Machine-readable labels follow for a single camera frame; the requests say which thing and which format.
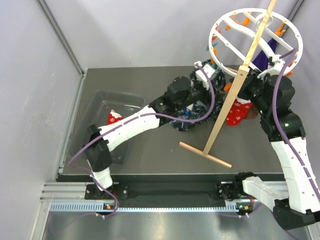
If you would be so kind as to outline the brown sock with stripes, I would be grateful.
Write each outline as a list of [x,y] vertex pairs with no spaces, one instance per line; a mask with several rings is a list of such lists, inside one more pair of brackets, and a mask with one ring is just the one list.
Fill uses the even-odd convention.
[[255,106],[252,106],[252,107],[249,109],[249,111],[248,111],[245,119],[246,119],[246,120],[253,120],[253,119],[255,119],[258,115],[259,115],[259,111],[257,110],[257,108],[256,108]]

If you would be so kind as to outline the white round sock hanger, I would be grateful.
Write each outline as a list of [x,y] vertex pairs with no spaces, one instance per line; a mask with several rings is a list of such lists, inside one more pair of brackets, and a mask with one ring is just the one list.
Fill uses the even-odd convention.
[[[238,24],[233,17],[236,15],[242,14],[245,16],[245,19],[250,20],[255,25],[255,30],[248,28],[245,25]],[[283,58],[293,53],[294,48],[290,46],[284,39],[282,39],[275,32],[271,31],[268,26],[272,23],[273,19],[278,19],[282,21],[283,25],[286,25],[294,33],[294,37],[297,40],[297,48],[294,53],[293,60],[289,63],[289,66],[284,68],[284,74],[289,74],[295,66],[299,63],[302,54],[303,54],[303,40],[302,36],[297,29],[297,27],[284,16],[271,11],[270,9],[262,8],[241,8],[234,11],[230,11],[223,16],[221,16],[213,25],[210,30],[209,39],[208,39],[208,49],[211,55],[211,58],[214,60],[214,63],[221,68],[225,73],[235,77],[237,73],[230,70],[218,59],[212,47],[212,39],[219,39],[227,48],[229,48],[236,56],[243,60],[243,65],[252,70],[257,69],[258,67],[252,63],[252,58],[257,47],[260,47],[265,55],[271,59],[273,66],[262,71],[258,76],[263,77],[265,74],[279,74],[281,68],[285,65]],[[244,56],[235,46],[233,46],[219,31],[218,27],[220,23],[224,22],[229,28],[244,34],[245,36],[252,39],[251,46],[246,56]],[[274,39],[278,44],[287,49],[289,52],[284,55],[275,54],[272,51],[272,48],[268,43],[262,38],[263,33],[267,33],[272,39]]]

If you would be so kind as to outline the dark patterned sock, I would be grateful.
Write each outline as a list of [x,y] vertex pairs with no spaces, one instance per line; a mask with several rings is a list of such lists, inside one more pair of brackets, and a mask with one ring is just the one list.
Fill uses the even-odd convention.
[[[210,115],[207,118],[198,121],[198,122],[181,122],[177,120],[172,120],[169,122],[169,125],[180,132],[185,132],[190,130],[191,128],[200,125],[202,123],[206,123],[208,121],[215,121],[221,111],[221,108],[224,104],[224,93],[223,89],[226,86],[226,76],[225,73],[215,64],[211,63],[208,59],[202,62],[203,65],[209,64],[214,70],[214,78],[211,80],[213,89],[214,89],[214,107]],[[193,120],[203,117],[209,110],[211,105],[211,93],[208,92],[208,98],[204,101],[197,101],[196,103],[185,107],[183,110],[179,111],[178,118]]]

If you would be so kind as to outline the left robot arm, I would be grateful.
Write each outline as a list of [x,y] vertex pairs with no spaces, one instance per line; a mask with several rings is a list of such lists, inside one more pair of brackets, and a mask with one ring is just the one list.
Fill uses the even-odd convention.
[[176,77],[163,95],[140,111],[110,125],[88,128],[90,138],[84,153],[98,195],[106,199],[113,194],[111,152],[122,143],[166,124],[186,131],[217,118],[222,106],[218,92],[226,83],[217,73],[214,64],[198,61],[189,77]]

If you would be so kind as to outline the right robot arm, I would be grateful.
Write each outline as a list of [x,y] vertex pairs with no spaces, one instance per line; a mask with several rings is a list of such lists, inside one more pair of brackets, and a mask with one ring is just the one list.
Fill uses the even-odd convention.
[[257,70],[248,75],[239,93],[260,114],[260,125],[279,159],[288,193],[280,192],[252,172],[241,172],[232,181],[237,197],[253,196],[259,200],[284,230],[320,220],[320,191],[308,158],[306,132],[301,118],[290,110],[294,94],[288,77],[263,76]]

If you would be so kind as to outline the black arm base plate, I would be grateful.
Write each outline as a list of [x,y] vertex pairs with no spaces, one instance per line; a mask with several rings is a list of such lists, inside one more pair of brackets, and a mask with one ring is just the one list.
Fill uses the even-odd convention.
[[100,189],[96,184],[89,184],[86,187],[86,200],[107,200],[113,194],[120,201],[137,199],[138,197],[201,197],[209,200],[233,201],[244,198],[245,193],[241,192],[231,182],[119,182],[106,188]]

